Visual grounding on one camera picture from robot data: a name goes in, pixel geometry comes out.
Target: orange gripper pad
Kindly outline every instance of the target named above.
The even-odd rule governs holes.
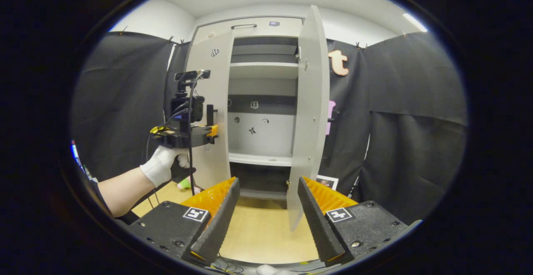
[[[180,204],[189,207],[208,210],[211,214],[211,219],[209,220],[209,222],[207,222],[207,225],[209,225],[209,223],[211,223],[211,220],[215,218],[215,215],[219,211],[220,205],[226,198],[230,186],[232,186],[232,183],[234,181],[235,178],[232,177],[219,184],[215,184],[214,186],[205,189],[204,191],[190,197],[189,199],[183,201]]]
[[[353,201],[345,195],[342,195],[341,193],[332,190],[328,186],[306,178],[305,176],[303,176],[303,179],[305,180],[305,183],[307,184],[309,190],[311,190],[311,193],[313,194],[316,203],[320,207],[322,214],[326,214],[328,210],[358,204],[356,201]]]

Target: black backdrop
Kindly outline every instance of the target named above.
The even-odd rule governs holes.
[[[366,49],[327,43],[328,51],[347,56],[349,73],[339,76],[330,67],[330,100],[338,113],[319,174],[339,178],[339,192],[377,201],[403,222],[424,218],[445,194],[466,144],[457,69],[423,32]],[[112,32],[88,58],[74,96],[72,136],[98,180],[144,163],[147,132],[164,121],[173,74],[184,70],[188,43],[176,45],[166,72],[172,45]]]
[[[467,106],[457,68],[423,32],[366,49],[328,40],[334,50],[348,58],[349,73],[330,68],[330,100],[339,114],[319,174],[339,178],[339,192],[374,200],[403,222],[425,218],[465,150]]]
[[[172,46],[156,36],[110,32],[88,57],[72,101],[72,138],[99,181],[145,162],[148,132],[164,120]]]

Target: wooden floor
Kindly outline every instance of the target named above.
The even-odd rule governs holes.
[[[192,196],[190,190],[180,191],[174,182],[157,192],[159,201],[181,203]],[[150,197],[157,204],[155,195]],[[132,211],[144,216],[152,209],[148,199]],[[289,231],[286,209],[272,200],[240,198],[235,207],[228,233],[220,248],[225,258],[261,264],[285,264],[318,259],[307,220],[295,231]]]

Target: cabinet shelf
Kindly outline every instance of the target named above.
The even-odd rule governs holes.
[[[255,199],[287,200],[287,192],[258,191],[250,188],[241,188],[240,196]]]
[[[229,161],[231,163],[247,163],[248,165],[275,165],[278,167],[291,167],[293,158],[241,154],[231,152],[230,150]]]
[[[291,62],[235,62],[230,64],[230,79],[296,79],[298,64]]]

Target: photo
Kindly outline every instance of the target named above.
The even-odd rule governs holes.
[[[337,183],[339,182],[339,179],[333,178],[333,177],[322,176],[322,175],[316,175],[316,181],[336,191]]]

